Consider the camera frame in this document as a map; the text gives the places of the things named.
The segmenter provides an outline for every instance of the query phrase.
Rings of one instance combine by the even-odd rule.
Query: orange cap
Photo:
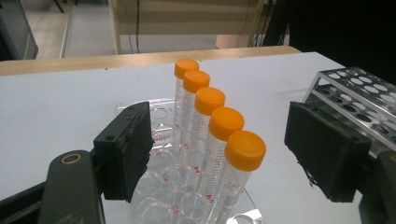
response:
[[[183,88],[191,93],[196,93],[199,89],[203,87],[208,87],[210,81],[210,76],[198,70],[190,70],[184,74],[183,78]]]
[[[234,168],[250,172],[260,167],[265,152],[265,143],[257,134],[238,131],[228,139],[224,156]]]
[[[221,141],[227,141],[230,135],[244,127],[244,117],[230,107],[215,109],[209,120],[209,131]]]
[[[198,70],[199,64],[193,59],[179,59],[175,63],[175,76],[183,79],[184,74],[190,70]]]
[[[199,113],[210,116],[216,108],[224,106],[224,102],[225,95],[222,91],[205,87],[196,93],[194,106]]]

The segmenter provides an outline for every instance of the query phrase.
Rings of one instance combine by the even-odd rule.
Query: white tabletop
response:
[[[283,140],[290,101],[301,101],[317,71],[340,68],[317,53],[200,62],[245,130],[267,145],[262,167],[247,183],[268,224],[360,223],[358,204],[331,203],[310,187]],[[50,162],[92,141],[121,102],[171,98],[172,63],[0,77],[0,200],[45,181]],[[125,202],[104,201],[107,223],[131,223]]]

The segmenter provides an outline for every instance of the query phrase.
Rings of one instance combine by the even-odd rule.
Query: metal test tube rack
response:
[[[396,86],[349,67],[318,72],[304,103],[328,112],[372,141],[370,154],[396,150]]]

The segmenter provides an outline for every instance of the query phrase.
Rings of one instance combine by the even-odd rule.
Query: floor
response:
[[[108,4],[103,0],[60,4],[51,0],[21,0],[38,45],[37,59],[89,57],[114,54]],[[121,36],[122,53],[216,49],[216,35]]]

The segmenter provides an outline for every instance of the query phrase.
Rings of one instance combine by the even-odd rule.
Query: centrifuge tube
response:
[[[196,185],[196,192],[206,197],[210,203],[213,203],[213,194],[219,181],[228,138],[232,133],[242,130],[244,124],[243,116],[230,107],[219,107],[210,117],[204,161]]]
[[[180,141],[180,125],[181,125],[181,110],[182,100],[184,96],[183,77],[187,71],[198,70],[199,64],[192,59],[179,59],[175,63],[175,77],[176,77],[176,94],[174,107],[174,132],[173,141],[175,145]]]
[[[215,192],[215,201],[211,204],[205,223],[226,223],[251,172],[262,164],[265,152],[264,142],[255,133],[239,131],[231,134],[224,149],[226,160]]]
[[[191,150],[191,128],[194,114],[195,93],[201,88],[208,87],[210,76],[203,71],[188,71],[183,78],[185,90],[181,112],[181,134],[180,134],[180,161],[185,164],[187,153]]]
[[[200,172],[200,166],[204,159],[210,115],[215,109],[223,107],[224,102],[224,93],[216,88],[206,87],[196,92],[191,129],[191,150],[187,154],[187,165],[192,167],[196,173]]]

